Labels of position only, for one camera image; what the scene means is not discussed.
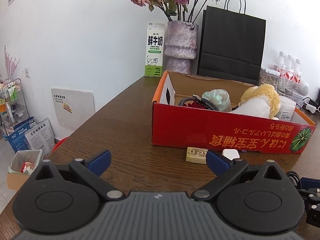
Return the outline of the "yellow white plush toy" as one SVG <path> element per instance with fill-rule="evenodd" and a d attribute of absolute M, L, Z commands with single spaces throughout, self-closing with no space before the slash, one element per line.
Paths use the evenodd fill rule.
<path fill-rule="evenodd" d="M 280 97 L 270 84 L 247 89 L 232 113 L 274 119 L 280 110 Z"/>

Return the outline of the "pastel tie-dye plush ball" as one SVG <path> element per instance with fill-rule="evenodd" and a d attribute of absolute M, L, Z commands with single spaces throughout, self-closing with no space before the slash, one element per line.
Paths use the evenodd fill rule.
<path fill-rule="evenodd" d="M 202 97 L 213 103 L 221 112 L 230 112 L 232 110 L 229 94 L 224 89 L 204 92 Z"/>

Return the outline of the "red fabric rose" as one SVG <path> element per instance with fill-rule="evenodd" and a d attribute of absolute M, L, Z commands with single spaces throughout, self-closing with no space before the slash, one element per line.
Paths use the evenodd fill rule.
<path fill-rule="evenodd" d="M 198 102 L 194 101 L 192 103 L 189 103 L 188 107 L 201 108 L 201 105 Z"/>

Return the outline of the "white printed paper package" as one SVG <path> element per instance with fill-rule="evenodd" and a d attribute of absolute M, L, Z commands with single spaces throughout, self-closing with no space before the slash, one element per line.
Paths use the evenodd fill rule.
<path fill-rule="evenodd" d="M 30 150 L 42 150 L 49 155 L 55 146 L 54 133 L 48 118 L 45 118 L 24 133 Z"/>

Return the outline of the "blue white paper package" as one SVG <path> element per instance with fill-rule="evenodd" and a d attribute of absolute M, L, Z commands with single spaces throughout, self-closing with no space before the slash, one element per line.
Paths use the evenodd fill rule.
<path fill-rule="evenodd" d="M 5 137 L 15 153 L 28 150 L 28 142 L 24 134 L 35 125 L 35 119 L 31 116 L 27 120 L 17 124 L 14 127 L 14 131 Z"/>

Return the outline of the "beige wrapped soap bar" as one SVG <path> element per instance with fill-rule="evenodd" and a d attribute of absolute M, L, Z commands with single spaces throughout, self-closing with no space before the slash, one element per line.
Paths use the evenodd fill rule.
<path fill-rule="evenodd" d="M 205 148 L 188 147 L 185 161 L 196 164 L 206 164 L 206 154 L 208 150 Z"/>

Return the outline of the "white plastic jar with label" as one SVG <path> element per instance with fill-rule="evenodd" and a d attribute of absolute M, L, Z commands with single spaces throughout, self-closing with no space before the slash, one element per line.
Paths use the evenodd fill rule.
<path fill-rule="evenodd" d="M 276 117 L 282 121 L 291 121 L 291 118 L 296 108 L 296 103 L 285 96 L 280 96 L 279 98 L 280 110 L 276 114 Z"/>

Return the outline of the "white round speaker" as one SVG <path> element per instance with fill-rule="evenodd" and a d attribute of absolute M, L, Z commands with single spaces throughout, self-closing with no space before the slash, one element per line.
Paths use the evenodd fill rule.
<path fill-rule="evenodd" d="M 307 96 L 309 93 L 309 84 L 304 80 L 301 80 L 297 88 L 297 93 L 302 96 Z"/>

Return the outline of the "clear drinking glass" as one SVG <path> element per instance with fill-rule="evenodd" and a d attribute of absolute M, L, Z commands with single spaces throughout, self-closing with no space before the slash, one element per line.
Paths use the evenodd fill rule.
<path fill-rule="evenodd" d="M 296 83 L 294 79 L 289 80 L 286 77 L 279 77 L 277 84 L 277 92 L 281 96 L 290 98 L 295 90 L 299 87 L 299 83 Z"/>

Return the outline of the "red label water bottle right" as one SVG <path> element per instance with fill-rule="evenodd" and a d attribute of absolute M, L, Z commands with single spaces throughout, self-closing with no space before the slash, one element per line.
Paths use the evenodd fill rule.
<path fill-rule="evenodd" d="M 301 77 L 302 77 L 302 72 L 301 72 L 300 60 L 296 59 L 295 66 L 294 66 L 294 76 L 293 76 L 294 83 L 299 84 L 301 81 Z"/>

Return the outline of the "red label water bottle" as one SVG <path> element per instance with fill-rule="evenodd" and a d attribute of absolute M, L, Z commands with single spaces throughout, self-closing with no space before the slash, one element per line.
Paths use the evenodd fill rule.
<path fill-rule="evenodd" d="M 285 78 L 291 81 L 295 73 L 294 60 L 291 55 L 287 56 L 287 61 L 285 63 L 285 66 L 286 66 Z"/>
<path fill-rule="evenodd" d="M 279 56 L 277 57 L 274 63 L 274 69 L 280 73 L 281 78 L 285 76 L 286 73 L 286 66 L 285 66 L 285 53 L 280 51 Z"/>
<path fill-rule="evenodd" d="M 293 76 L 294 83 L 299 84 L 301 81 L 301 77 L 302 77 L 302 72 L 301 72 L 300 60 L 296 59 L 295 66 L 294 66 L 294 76 Z"/>

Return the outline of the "red label water bottle middle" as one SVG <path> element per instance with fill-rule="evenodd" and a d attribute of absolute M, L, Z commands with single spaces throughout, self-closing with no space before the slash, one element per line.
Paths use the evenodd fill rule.
<path fill-rule="evenodd" d="M 285 66 L 286 66 L 285 78 L 291 81 L 295 73 L 294 60 L 291 55 L 287 56 L 287 61 L 285 63 Z"/>

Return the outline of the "black paper shopping bag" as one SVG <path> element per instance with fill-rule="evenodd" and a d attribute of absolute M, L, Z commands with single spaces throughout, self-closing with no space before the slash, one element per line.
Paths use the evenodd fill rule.
<path fill-rule="evenodd" d="M 207 7 L 203 12 L 197 75 L 257 85 L 263 59 L 266 21 L 239 12 Z"/>

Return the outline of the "green white milk carton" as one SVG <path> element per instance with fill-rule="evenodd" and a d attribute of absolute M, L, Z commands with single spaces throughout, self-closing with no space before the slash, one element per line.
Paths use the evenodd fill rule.
<path fill-rule="evenodd" d="M 149 23 L 146 36 L 145 76 L 161 77 L 164 52 L 164 23 Z"/>

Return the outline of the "pink purple wall decoration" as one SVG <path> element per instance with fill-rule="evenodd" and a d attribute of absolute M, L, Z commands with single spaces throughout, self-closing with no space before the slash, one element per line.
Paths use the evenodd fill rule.
<path fill-rule="evenodd" d="M 4 46 L 4 56 L 5 56 L 5 68 L 7 71 L 8 79 L 11 80 L 20 61 L 17 60 L 16 58 L 13 59 L 10 56 L 10 54 L 7 52 L 6 46 Z"/>

